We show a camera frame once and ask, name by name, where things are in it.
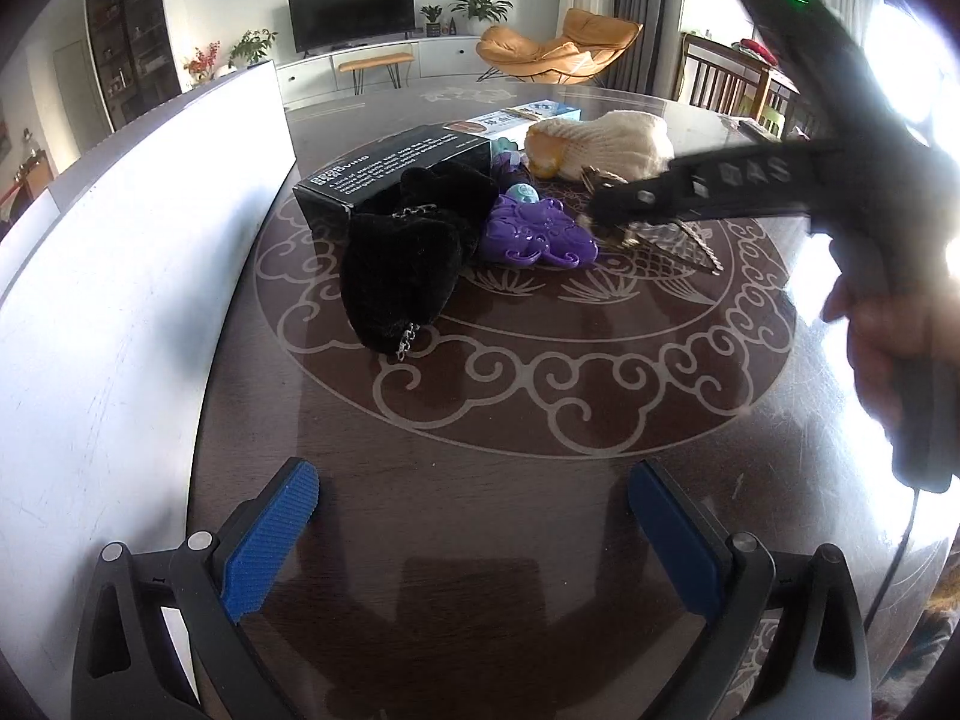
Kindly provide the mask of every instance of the cardboard box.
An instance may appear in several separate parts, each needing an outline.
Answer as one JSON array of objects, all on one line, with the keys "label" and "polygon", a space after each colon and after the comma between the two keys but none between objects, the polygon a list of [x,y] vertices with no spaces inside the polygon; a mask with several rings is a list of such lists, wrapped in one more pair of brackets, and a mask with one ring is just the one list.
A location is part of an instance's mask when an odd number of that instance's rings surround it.
[{"label": "cardboard box", "polygon": [[[408,167],[432,167],[452,159],[490,174],[490,141],[443,124],[424,124],[354,149],[294,186],[304,218],[315,232],[341,236],[350,215],[390,213],[400,199],[400,175]],[[376,206],[371,200],[376,197]]]},{"label": "cardboard box", "polygon": [[522,149],[527,130],[532,124],[554,118],[574,119],[579,122],[580,108],[557,103],[555,100],[539,100],[536,103],[525,103],[485,113],[464,122],[452,122],[446,128],[456,132],[469,132],[491,141],[507,138]]}]

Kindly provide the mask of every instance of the silver bolt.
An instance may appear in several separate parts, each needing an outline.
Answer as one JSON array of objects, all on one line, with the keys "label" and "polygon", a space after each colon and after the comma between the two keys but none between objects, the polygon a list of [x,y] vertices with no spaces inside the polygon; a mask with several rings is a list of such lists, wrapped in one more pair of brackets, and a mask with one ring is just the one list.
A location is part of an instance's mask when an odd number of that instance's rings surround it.
[{"label": "silver bolt", "polygon": [[213,536],[210,536],[210,533],[207,531],[197,531],[193,536],[186,539],[186,545],[194,552],[200,552],[200,550],[208,548],[212,543]]},{"label": "silver bolt", "polygon": [[840,551],[840,547],[834,546],[833,544],[821,545],[820,554],[824,556],[824,560],[827,562],[840,562],[840,560],[843,560],[843,553]]},{"label": "silver bolt", "polygon": [[100,552],[100,557],[107,562],[113,562],[121,555],[123,555],[123,546],[118,544],[116,541],[114,541],[112,544],[108,544],[106,547],[104,547],[104,551]]},{"label": "silver bolt", "polygon": [[733,548],[738,552],[752,552],[757,549],[757,539],[750,533],[734,533]]}]

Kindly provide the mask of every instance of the television screen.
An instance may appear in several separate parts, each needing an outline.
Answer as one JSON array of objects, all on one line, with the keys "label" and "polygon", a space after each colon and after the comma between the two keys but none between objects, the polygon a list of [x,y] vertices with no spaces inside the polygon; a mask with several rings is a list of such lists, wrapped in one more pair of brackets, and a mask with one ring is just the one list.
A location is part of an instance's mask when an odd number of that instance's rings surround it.
[{"label": "television screen", "polygon": [[289,0],[294,46],[306,52],[415,28],[414,0]]}]

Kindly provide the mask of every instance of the blue gripper pad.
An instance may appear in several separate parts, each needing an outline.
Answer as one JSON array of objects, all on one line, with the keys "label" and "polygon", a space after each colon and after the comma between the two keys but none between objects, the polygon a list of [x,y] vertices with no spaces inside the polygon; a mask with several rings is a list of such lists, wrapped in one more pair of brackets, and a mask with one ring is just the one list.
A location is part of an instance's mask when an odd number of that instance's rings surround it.
[{"label": "blue gripper pad", "polygon": [[627,495],[683,606],[712,622],[723,605],[724,580],[707,541],[648,464],[631,469]]},{"label": "blue gripper pad", "polygon": [[260,609],[319,499],[317,469],[290,458],[262,493],[240,504],[224,524],[214,574],[221,575],[220,599],[234,623]]}]

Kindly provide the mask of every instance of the silver chain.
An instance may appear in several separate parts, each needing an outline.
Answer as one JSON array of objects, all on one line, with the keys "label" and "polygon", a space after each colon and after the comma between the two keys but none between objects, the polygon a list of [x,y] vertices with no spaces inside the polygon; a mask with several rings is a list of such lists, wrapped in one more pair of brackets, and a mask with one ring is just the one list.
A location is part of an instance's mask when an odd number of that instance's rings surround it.
[{"label": "silver chain", "polygon": [[400,346],[397,346],[397,362],[403,362],[403,358],[407,356],[407,352],[410,351],[410,344],[414,343],[418,330],[419,324],[410,322],[406,330],[403,331],[403,335],[400,336]]},{"label": "silver chain", "polygon": [[426,205],[416,205],[413,208],[401,208],[397,213],[392,215],[396,218],[403,218],[411,217],[414,214],[427,214],[435,210],[437,210],[437,206],[433,203],[428,203]]}]

